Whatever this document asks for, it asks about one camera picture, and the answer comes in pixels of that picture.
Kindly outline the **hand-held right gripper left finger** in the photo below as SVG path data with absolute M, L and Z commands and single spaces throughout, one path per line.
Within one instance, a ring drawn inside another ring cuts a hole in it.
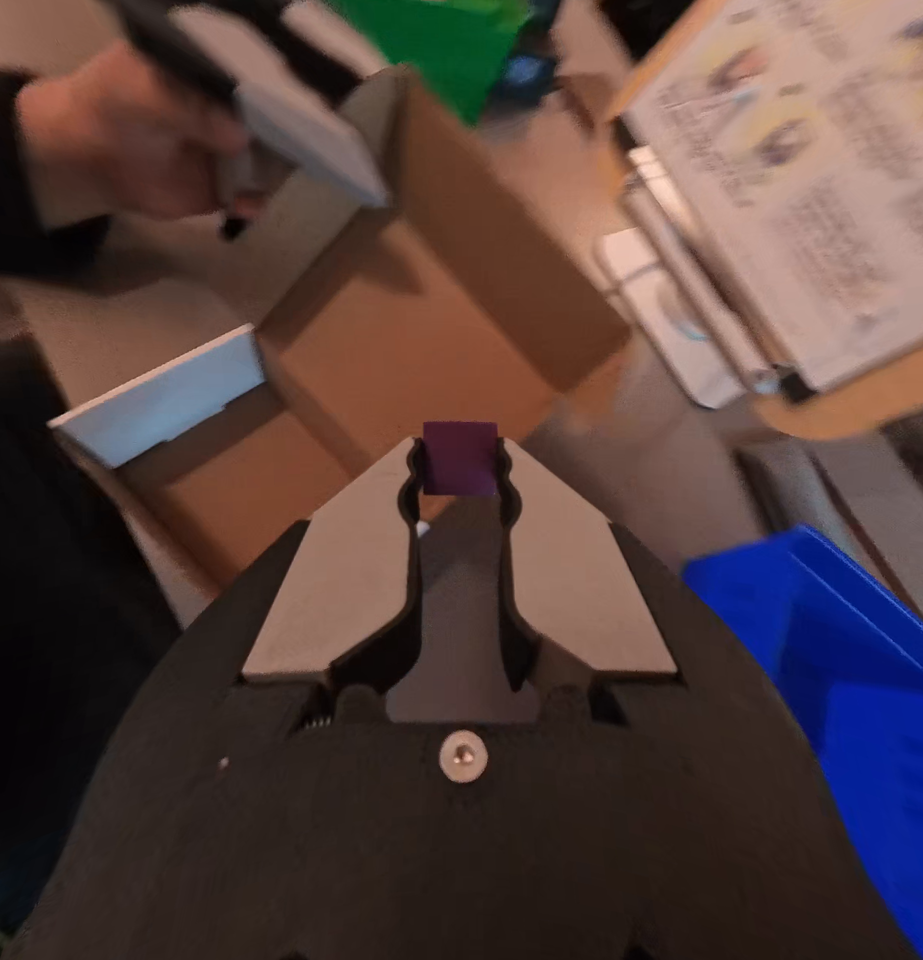
M 414 667 L 420 449 L 403 439 L 311 516 L 242 666 L 247 684 L 386 694 Z

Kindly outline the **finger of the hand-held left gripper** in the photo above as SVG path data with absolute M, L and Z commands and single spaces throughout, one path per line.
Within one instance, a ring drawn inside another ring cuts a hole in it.
M 254 145 L 335 184 L 364 207 L 391 204 L 390 188 L 364 138 L 297 76 L 287 54 L 260 27 L 208 4 L 177 6 L 168 20 L 234 81 L 233 110 Z

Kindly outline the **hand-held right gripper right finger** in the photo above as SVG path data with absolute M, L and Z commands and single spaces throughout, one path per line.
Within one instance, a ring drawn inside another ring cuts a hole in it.
M 679 668 L 610 520 L 526 452 L 497 446 L 500 644 L 512 690 L 660 681 Z

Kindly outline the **green plastic bin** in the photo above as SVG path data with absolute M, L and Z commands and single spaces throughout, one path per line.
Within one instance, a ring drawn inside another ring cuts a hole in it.
M 525 1 L 329 1 L 393 65 L 411 66 L 468 127 L 476 126 L 530 19 Z

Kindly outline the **purple cube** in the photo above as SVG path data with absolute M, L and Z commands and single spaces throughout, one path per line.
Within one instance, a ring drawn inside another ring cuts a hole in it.
M 498 438 L 495 422 L 424 422 L 423 493 L 429 497 L 494 497 Z

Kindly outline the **white cardboard mailer box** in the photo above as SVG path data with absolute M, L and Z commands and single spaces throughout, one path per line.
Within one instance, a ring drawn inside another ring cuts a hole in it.
M 297 172 L 236 239 L 125 220 L 79 278 L 16 288 L 63 449 L 211 598 L 425 422 L 522 440 L 561 398 L 598 409 L 628 339 L 413 72 L 342 114 L 391 207 Z

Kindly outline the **blue plastic bin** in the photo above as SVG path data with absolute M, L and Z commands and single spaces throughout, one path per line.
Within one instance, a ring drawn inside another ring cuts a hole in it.
M 804 525 L 694 559 L 682 579 L 776 687 L 923 958 L 923 621 Z

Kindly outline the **person's left forearm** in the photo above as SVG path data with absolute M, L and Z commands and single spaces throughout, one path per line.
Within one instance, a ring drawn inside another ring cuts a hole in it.
M 86 269 L 108 237 L 110 217 L 47 229 L 25 165 L 16 100 L 34 77 L 0 69 L 0 274 L 57 279 Z

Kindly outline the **person's left hand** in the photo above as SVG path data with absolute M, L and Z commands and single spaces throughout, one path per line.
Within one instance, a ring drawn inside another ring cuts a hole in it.
M 125 40 L 15 98 L 23 166 L 43 228 L 137 214 L 164 221 L 259 215 L 267 194 L 225 198 L 217 163 L 248 146 L 221 105 L 166 75 Z

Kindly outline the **person's dark clothed body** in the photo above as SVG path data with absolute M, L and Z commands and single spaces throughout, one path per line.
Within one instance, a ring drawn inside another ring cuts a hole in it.
M 181 632 L 119 510 L 54 438 L 62 408 L 35 344 L 0 342 L 0 934 L 36 905 Z

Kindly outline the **instruction sheet on wooden stand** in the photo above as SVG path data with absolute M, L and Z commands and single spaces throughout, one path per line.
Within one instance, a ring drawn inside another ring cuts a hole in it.
M 769 339 L 736 310 L 739 300 L 721 272 L 710 269 L 686 201 L 653 150 L 639 145 L 626 124 L 625 110 L 638 93 L 721 3 L 693 2 L 638 66 L 612 110 L 623 142 L 617 161 L 623 208 L 768 425 L 793 437 L 832 440 L 914 413 L 923 407 L 923 345 L 836 389 L 809 394 Z

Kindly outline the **printed instruction sheet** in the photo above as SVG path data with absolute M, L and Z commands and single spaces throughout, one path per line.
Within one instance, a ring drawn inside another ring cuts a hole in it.
M 809 395 L 923 345 L 923 1 L 721 2 L 623 116 Z

